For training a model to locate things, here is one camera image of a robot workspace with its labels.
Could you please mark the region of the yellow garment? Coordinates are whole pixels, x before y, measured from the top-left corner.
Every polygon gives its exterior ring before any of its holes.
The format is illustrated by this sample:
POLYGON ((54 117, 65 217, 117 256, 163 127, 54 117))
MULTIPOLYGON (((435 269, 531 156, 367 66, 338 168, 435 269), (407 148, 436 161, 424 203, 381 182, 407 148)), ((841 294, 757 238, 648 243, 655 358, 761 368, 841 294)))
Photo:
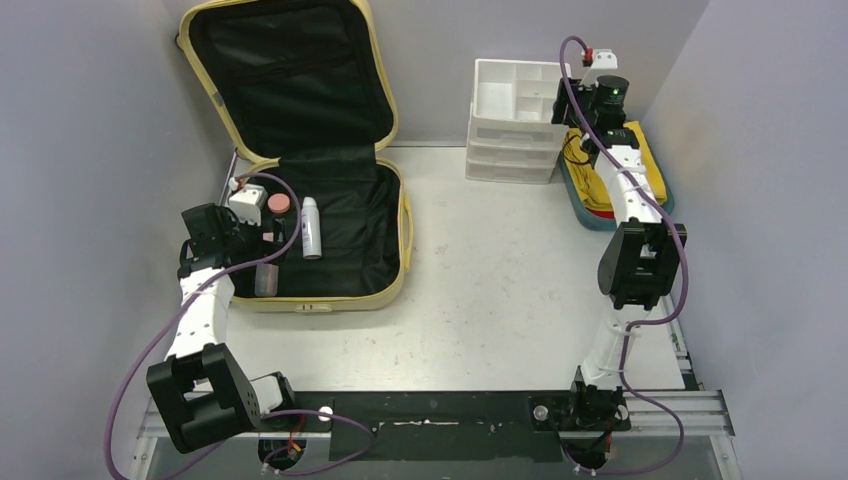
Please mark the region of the yellow garment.
MULTIPOLYGON (((673 210, 671 190, 665 183, 663 174, 653 157, 640 123, 635 120, 626 121, 624 126, 632 130, 639 141, 642 162, 647 169, 649 185, 655 194, 656 200, 667 212, 671 212, 673 210)), ((577 197, 583 207, 601 218, 612 219, 613 210, 609 196, 601 178, 588 164, 585 164, 588 156, 578 147, 577 141, 580 137, 581 134, 578 128, 569 128, 566 131, 562 151, 564 155, 565 179, 572 182, 572 185, 576 189, 577 197)))

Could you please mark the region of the white cylindrical bottle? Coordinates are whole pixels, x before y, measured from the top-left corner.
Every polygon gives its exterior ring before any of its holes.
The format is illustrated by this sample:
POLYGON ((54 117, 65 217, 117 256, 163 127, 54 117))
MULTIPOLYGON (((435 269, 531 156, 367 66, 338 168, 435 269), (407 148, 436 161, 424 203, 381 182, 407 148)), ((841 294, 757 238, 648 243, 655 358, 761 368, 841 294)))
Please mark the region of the white cylindrical bottle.
POLYGON ((317 260, 323 256, 320 211, 313 197, 305 197, 303 200, 301 238, 305 260, 317 260))

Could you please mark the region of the white plastic drawer organizer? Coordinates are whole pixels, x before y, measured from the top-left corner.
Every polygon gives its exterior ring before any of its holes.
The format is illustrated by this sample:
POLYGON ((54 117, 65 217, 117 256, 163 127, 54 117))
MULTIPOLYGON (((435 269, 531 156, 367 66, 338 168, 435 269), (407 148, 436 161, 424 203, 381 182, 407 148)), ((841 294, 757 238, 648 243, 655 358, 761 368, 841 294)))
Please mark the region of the white plastic drawer organizer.
POLYGON ((556 62, 477 59, 465 176, 516 184, 550 181, 567 128, 554 124, 556 62))

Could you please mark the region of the teal transparent plastic tray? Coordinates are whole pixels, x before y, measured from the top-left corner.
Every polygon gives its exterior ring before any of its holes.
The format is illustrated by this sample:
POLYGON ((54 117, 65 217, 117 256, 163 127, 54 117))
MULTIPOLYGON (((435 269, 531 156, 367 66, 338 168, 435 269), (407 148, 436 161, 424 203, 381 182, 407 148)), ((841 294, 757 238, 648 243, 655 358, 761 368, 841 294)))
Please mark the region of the teal transparent plastic tray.
MULTIPOLYGON (((561 153, 558 157, 557 164, 561 167, 561 172, 562 172, 562 176, 563 176, 563 179, 564 179, 564 183, 566 185, 567 193, 568 193, 569 199, 571 201, 572 209, 575 213, 577 220, 579 221, 579 223, 583 227, 585 227, 588 230, 614 231, 616 229, 616 221, 615 221, 614 213, 613 213, 612 219, 601 218, 600 216, 592 214, 587 208, 583 207, 582 204, 580 203, 579 198, 577 197, 576 189, 572 185, 572 182, 570 180, 565 179, 565 166, 563 165, 564 155, 563 155, 562 151, 561 151, 561 153)), ((674 210, 674 208, 675 208, 675 198, 674 198, 672 190, 671 190, 671 193, 672 193, 672 198, 673 198, 672 205, 673 205, 673 210, 674 210)))

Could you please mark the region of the yellow hard-shell suitcase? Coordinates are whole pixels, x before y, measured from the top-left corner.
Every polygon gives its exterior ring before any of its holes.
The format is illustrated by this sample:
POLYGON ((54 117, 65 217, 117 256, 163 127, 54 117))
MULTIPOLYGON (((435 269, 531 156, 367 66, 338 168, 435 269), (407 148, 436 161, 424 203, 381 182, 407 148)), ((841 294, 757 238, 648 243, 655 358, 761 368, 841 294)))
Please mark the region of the yellow hard-shell suitcase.
POLYGON ((212 100, 253 183, 311 197, 323 252, 292 247, 277 290, 256 290, 253 254, 231 277, 259 312, 376 310, 401 291, 413 223, 399 168, 381 157, 398 115, 364 1, 211 1, 182 18, 177 43, 212 100))

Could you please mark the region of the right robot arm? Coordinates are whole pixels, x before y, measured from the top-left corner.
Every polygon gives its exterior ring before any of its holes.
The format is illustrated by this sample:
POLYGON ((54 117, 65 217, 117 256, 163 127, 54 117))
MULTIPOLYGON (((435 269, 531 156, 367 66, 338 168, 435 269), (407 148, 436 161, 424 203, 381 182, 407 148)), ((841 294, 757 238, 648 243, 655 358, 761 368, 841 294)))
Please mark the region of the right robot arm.
POLYGON ((585 162, 609 196, 616 230, 597 269, 610 310, 578 367, 565 409, 572 428, 601 430, 628 421, 621 376, 640 327, 673 286, 686 232, 664 220, 638 136, 625 125, 628 81, 601 75, 586 102, 578 99, 581 88, 569 77, 561 80, 553 120, 578 130, 585 162))

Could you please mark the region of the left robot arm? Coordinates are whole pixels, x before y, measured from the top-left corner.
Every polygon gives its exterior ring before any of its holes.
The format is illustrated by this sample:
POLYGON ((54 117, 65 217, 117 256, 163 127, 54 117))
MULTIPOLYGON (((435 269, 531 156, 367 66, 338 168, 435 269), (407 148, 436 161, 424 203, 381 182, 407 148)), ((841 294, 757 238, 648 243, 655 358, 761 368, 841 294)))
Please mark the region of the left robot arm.
POLYGON ((285 244, 285 225, 263 207, 212 203, 183 212, 189 237, 181 246, 177 277, 181 316, 165 359, 151 365, 146 383, 169 437, 191 453, 267 422, 276 430, 298 419, 299 403, 279 372, 249 379, 225 344, 236 279, 285 244))

